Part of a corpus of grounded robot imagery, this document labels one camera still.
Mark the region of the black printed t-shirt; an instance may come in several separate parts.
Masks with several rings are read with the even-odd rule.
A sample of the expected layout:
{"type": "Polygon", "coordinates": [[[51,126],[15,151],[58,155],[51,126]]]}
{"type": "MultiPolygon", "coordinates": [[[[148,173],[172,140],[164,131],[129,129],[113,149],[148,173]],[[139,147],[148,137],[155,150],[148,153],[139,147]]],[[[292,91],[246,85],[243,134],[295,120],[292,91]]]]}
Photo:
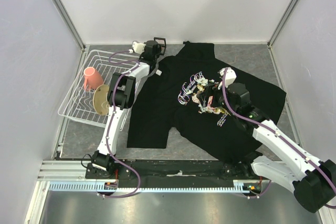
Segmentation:
{"type": "Polygon", "coordinates": [[[199,85],[220,80],[227,63],[215,57],[210,43],[185,42],[174,56],[163,58],[144,83],[131,110],[127,146],[166,148],[169,131],[180,135],[214,158],[238,163],[261,143],[240,130],[224,108],[202,109],[199,85]]]}

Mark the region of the small white brooch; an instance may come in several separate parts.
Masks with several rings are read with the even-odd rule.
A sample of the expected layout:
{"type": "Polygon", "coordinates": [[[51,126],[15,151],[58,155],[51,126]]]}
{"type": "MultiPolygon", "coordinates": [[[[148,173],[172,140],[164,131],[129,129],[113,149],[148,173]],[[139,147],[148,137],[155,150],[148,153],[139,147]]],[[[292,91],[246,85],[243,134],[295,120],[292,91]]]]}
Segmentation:
{"type": "Polygon", "coordinates": [[[156,71],[156,74],[157,74],[158,76],[160,76],[160,75],[161,75],[161,73],[162,73],[162,71],[161,71],[161,70],[159,70],[159,69],[156,71]]]}

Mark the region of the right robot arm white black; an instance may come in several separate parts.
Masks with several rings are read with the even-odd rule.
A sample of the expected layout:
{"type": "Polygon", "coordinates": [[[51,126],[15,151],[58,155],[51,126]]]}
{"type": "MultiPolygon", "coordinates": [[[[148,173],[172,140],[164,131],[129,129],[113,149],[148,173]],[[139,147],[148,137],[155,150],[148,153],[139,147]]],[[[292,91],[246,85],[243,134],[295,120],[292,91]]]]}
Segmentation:
{"type": "Polygon", "coordinates": [[[240,172],[248,179],[266,177],[293,193],[297,202],[315,213],[322,207],[334,209],[335,162],[322,161],[285,135],[262,110],[253,105],[249,91],[242,83],[200,84],[197,98],[202,109],[224,108],[235,118],[237,126],[266,145],[283,165],[258,156],[241,164],[240,172]]]}

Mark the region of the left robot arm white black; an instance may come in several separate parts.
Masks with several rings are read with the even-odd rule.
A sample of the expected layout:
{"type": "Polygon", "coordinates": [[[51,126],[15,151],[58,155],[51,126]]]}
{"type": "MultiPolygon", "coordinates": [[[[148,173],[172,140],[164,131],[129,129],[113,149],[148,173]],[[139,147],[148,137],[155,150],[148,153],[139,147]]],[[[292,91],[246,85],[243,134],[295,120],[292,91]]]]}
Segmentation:
{"type": "Polygon", "coordinates": [[[97,168],[97,173],[103,178],[111,178],[115,173],[118,135],[124,117],[135,101],[136,84],[153,72],[165,50],[165,38],[155,37],[144,43],[134,41],[130,53],[139,54],[139,59],[129,70],[112,75],[107,92],[109,110],[106,127],[101,143],[91,158],[92,167],[97,168]]]}

